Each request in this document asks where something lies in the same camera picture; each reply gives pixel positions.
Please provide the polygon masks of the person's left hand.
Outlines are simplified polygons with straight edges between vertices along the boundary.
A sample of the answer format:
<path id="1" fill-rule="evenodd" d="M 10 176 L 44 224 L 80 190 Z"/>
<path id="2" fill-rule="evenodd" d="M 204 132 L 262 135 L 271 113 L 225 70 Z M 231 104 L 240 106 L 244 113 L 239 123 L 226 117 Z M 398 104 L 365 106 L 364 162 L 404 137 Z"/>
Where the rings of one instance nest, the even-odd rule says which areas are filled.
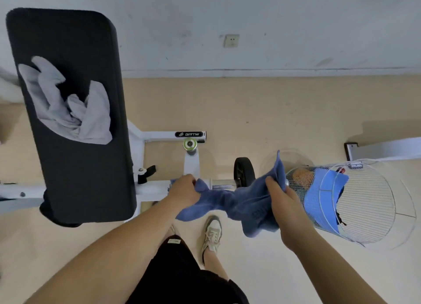
<path id="1" fill-rule="evenodd" d="M 186 174 L 175 180 L 164 199 L 175 208 L 182 211 L 196 204 L 200 199 L 200 193 L 195 189 L 196 179 L 192 174 Z"/>

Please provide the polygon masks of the person's right hand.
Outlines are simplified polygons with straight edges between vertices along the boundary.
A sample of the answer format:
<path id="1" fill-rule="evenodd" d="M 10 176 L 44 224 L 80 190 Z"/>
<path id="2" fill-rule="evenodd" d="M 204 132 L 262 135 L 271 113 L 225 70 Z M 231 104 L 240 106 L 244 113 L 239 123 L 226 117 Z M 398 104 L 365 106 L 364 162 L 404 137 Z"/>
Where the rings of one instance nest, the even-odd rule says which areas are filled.
<path id="1" fill-rule="evenodd" d="M 271 208 L 283 243 L 296 253 L 316 231 L 294 190 L 287 186 L 283 191 L 286 196 L 271 196 Z"/>

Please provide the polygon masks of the blue towel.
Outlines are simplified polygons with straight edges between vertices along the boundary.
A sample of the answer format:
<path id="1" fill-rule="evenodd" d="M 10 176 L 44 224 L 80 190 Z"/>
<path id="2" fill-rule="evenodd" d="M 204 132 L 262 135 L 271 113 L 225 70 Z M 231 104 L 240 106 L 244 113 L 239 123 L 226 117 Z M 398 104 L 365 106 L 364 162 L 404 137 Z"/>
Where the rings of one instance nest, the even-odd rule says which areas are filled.
<path id="1" fill-rule="evenodd" d="M 188 222 L 201 218 L 210 211 L 221 210 L 229 219 L 241 222 L 243 233 L 248 238 L 256 237 L 261 231 L 276 232 L 279 225 L 272 211 L 271 196 L 266 186 L 267 177 L 272 177 L 283 191 L 286 189 L 285 168 L 280 159 L 280 151 L 277 151 L 273 168 L 248 187 L 234 191 L 210 189 L 204 180 L 197 179 L 194 189 L 200 194 L 199 201 L 183 209 L 176 219 Z"/>

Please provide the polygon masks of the person's left forearm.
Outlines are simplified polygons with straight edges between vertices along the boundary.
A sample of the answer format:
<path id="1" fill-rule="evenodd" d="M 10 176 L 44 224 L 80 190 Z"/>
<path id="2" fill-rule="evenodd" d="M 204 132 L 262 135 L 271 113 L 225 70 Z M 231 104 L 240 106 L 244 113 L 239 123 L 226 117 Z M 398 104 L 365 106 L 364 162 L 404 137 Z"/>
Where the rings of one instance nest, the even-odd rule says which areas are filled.
<path id="1" fill-rule="evenodd" d="M 185 207 L 161 200 L 85 248 L 24 304 L 124 304 Z"/>

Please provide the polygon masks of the person's right forearm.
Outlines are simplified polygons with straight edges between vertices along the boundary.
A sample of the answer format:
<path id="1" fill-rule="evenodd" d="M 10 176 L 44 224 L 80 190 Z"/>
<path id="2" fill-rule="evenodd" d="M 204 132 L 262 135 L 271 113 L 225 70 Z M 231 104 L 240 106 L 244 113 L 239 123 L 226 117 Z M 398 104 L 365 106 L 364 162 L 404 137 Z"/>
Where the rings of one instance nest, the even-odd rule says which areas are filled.
<path id="1" fill-rule="evenodd" d="M 323 304 L 387 304 L 313 227 L 280 229 Z"/>

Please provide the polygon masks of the black transport wheel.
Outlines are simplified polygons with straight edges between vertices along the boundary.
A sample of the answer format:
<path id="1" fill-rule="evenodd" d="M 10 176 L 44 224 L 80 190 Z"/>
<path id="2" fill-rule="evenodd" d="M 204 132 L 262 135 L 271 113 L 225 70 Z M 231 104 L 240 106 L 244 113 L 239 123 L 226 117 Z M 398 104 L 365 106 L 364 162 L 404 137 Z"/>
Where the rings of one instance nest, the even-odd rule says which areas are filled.
<path id="1" fill-rule="evenodd" d="M 255 180 L 255 172 L 249 158 L 236 158 L 234 162 L 233 176 L 236 188 L 245 188 L 252 185 Z"/>

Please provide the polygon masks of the black locking knob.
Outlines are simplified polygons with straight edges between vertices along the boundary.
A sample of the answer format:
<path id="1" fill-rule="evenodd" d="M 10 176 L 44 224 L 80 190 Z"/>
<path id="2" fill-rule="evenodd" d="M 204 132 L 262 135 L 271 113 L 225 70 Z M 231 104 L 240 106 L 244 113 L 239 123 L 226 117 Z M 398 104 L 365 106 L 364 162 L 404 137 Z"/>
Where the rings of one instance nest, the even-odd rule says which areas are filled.
<path id="1" fill-rule="evenodd" d="M 147 183 L 148 178 L 154 175 L 157 171 L 157 168 L 155 165 L 152 165 L 148 168 L 139 168 L 138 174 L 137 174 L 137 184 L 142 185 Z"/>

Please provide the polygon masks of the light blue cloth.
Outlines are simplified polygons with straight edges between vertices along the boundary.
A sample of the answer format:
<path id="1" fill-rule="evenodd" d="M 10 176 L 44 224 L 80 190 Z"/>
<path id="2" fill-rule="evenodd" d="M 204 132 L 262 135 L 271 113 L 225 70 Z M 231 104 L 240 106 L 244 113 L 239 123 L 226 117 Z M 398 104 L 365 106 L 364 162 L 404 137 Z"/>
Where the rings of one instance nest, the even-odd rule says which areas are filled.
<path id="1" fill-rule="evenodd" d="M 339 236 L 337 203 L 350 178 L 329 168 L 313 167 L 310 171 L 314 179 L 305 194 L 304 209 L 316 228 Z"/>

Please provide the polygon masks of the grey sneaker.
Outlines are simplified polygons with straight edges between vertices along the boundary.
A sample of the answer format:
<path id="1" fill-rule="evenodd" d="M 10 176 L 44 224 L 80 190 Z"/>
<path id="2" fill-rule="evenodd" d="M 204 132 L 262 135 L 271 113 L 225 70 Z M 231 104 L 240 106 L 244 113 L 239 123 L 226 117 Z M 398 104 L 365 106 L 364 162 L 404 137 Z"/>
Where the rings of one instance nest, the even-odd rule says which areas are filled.
<path id="1" fill-rule="evenodd" d="M 204 242 L 201 250 L 201 260 L 204 263 L 204 253 L 206 249 L 217 254 L 220 240 L 222 237 L 222 225 L 220 219 L 216 215 L 209 216 L 204 228 Z"/>

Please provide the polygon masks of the person's leg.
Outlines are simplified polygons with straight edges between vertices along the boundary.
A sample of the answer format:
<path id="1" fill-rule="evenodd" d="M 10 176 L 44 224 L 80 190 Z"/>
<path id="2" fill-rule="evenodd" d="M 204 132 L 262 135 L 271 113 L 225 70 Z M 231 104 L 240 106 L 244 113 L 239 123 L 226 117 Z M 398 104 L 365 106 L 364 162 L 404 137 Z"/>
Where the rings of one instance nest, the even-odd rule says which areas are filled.
<path id="1" fill-rule="evenodd" d="M 203 251 L 203 266 L 205 270 L 218 275 L 220 278 L 227 281 L 230 280 L 228 274 L 218 259 L 217 253 L 210 250 L 208 247 Z"/>

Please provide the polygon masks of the black shorts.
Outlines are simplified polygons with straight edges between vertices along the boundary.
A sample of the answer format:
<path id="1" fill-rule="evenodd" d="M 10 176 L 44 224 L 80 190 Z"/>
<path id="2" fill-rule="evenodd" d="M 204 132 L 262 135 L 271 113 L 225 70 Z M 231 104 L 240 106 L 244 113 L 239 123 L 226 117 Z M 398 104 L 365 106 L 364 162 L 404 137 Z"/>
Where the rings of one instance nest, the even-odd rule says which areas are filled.
<path id="1" fill-rule="evenodd" d="M 125 304 L 249 304 L 232 280 L 202 270 L 178 235 L 163 241 Z"/>

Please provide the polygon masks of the white metal furniture leg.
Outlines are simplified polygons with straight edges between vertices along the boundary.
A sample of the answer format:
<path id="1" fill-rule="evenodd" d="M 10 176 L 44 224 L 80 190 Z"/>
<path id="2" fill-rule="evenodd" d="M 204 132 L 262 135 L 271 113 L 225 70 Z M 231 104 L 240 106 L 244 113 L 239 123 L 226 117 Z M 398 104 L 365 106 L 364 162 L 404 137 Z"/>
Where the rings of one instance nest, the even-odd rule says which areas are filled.
<path id="1" fill-rule="evenodd" d="M 359 146 L 357 142 L 346 142 L 344 149 L 348 161 L 421 159 L 421 137 L 391 140 L 366 146 Z"/>

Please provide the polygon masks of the black padded bench seat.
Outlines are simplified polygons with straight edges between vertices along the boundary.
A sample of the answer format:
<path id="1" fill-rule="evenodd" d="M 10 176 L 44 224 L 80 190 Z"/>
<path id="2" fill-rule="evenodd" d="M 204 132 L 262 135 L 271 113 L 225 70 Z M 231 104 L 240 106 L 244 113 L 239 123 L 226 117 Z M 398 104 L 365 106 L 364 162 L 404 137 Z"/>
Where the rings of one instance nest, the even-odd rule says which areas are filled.
<path id="1" fill-rule="evenodd" d="M 6 28 L 16 67 L 35 69 L 41 56 L 65 77 L 64 99 L 88 97 L 92 81 L 101 83 L 110 104 L 112 139 L 108 144 L 70 140 L 50 130 L 36 116 L 34 100 L 18 73 L 31 130 L 46 185 L 39 211 L 62 227 L 130 219 L 136 209 L 117 31 L 95 11 L 15 8 Z"/>

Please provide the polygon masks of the grey crumpled towel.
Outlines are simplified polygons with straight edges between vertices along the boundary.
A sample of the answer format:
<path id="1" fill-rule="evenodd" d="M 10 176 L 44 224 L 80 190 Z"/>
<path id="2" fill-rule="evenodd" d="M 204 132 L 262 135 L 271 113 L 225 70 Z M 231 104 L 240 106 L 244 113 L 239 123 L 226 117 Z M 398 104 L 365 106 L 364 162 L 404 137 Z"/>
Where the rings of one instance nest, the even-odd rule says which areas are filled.
<path id="1" fill-rule="evenodd" d="M 65 76 L 43 57 L 34 56 L 32 63 L 37 68 L 19 64 L 18 71 L 38 120 L 68 140 L 96 145 L 111 142 L 110 104 L 103 84 L 90 81 L 84 101 L 75 93 L 63 99 L 58 85 L 66 81 Z"/>

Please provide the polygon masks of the white bench frame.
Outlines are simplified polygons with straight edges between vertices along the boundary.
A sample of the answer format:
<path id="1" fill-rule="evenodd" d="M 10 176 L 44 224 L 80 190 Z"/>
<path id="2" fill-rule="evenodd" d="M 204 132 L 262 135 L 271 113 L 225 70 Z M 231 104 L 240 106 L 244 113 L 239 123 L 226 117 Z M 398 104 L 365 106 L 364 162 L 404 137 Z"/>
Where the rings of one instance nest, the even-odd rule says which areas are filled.
<path id="1" fill-rule="evenodd" d="M 183 174 L 192 174 L 199 179 L 199 144 L 206 142 L 207 133 L 202 131 L 203 136 L 199 137 L 197 131 L 181 131 L 181 137 L 177 137 L 176 131 L 140 131 L 132 122 L 127 121 L 127 124 L 136 184 L 136 209 L 133 215 L 135 217 L 141 213 L 142 202 L 162 200 L 166 197 L 171 185 L 170 180 L 150 180 L 150 178 L 146 184 L 137 184 L 138 170 L 144 166 L 145 144 L 147 142 L 183 142 L 186 138 L 195 138 L 197 149 L 194 152 L 186 151 Z M 45 189 L 45 185 L 0 184 L 0 215 L 40 206 Z"/>

